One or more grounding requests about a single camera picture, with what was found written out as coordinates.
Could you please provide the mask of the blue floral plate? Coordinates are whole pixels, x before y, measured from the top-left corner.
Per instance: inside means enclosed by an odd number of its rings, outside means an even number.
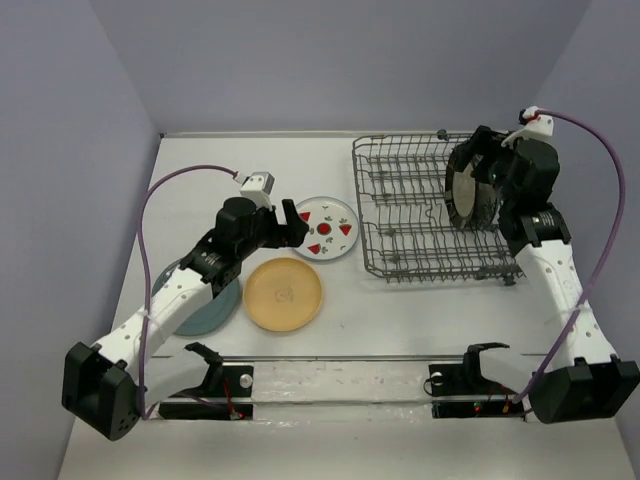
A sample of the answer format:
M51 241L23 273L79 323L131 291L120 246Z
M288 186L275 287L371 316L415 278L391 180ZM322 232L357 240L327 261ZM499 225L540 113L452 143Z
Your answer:
M493 193L476 197L474 212L471 218L471 228L473 230L487 230L494 222L499 200Z

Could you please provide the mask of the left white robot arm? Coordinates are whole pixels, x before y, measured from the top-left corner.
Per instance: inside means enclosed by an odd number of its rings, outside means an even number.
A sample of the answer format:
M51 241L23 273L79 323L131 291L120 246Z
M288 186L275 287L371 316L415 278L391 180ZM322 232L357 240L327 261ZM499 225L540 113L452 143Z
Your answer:
M273 207L244 197L227 199L215 226L180 260L165 284L147 290L143 306L92 345L78 342L66 353L62 406L110 441L125 436L148 408L182 392L209 395L224 374L219 353L192 342L152 372L154 353L194 313L211 303L261 248L300 246L309 231L295 203L282 202L286 221Z

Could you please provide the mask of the black rimmed plate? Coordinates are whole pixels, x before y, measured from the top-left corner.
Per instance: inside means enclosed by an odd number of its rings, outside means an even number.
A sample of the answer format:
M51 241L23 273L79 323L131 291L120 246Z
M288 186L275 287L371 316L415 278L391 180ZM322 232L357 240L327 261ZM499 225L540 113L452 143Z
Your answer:
M464 172L453 172L449 161L445 174L445 206L449 221L458 230L473 230L471 218L474 212L476 197L491 193L488 185L479 183L472 176L473 170L468 167Z

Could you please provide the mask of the blue-grey plate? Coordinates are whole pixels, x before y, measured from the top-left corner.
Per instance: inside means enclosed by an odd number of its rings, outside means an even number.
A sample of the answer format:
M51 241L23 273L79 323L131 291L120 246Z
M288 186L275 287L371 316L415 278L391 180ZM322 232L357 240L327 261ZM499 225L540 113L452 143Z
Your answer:
M180 271L180 261L169 264L156 278L151 287L151 303L168 284L174 283L174 273ZM236 310L241 296L241 283L238 278L229 283L225 289L209 303L202 305L197 311L186 317L184 322L174 331L179 337L199 337L209 335L221 328Z

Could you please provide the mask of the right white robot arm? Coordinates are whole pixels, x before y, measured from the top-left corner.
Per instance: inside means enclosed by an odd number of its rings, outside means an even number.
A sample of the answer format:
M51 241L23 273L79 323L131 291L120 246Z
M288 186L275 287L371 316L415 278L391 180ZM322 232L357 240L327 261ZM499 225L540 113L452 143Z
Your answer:
M541 122L511 133L478 127L452 150L447 172L468 172L499 201L499 230L555 341L539 364L506 344L471 345L460 379L473 392L502 385L544 424L611 418L638 386L639 367L619 358L585 297L569 229L549 200L560 173L553 121Z

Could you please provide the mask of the yellow plate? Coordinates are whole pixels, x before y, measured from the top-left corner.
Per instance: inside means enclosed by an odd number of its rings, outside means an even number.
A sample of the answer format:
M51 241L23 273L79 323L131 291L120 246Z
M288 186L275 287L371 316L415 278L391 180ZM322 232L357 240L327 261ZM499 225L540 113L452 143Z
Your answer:
M276 333L303 328L323 304L323 287L307 263L289 257L259 265L244 285L243 304L258 327Z

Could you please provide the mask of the watermelon pattern plate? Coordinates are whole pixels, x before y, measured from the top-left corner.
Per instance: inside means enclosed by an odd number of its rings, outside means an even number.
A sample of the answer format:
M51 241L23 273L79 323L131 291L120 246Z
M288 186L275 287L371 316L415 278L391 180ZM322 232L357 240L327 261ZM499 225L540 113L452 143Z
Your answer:
M308 260L333 261L349 253L359 237L356 213L342 200L317 196L296 205L309 231L294 251Z

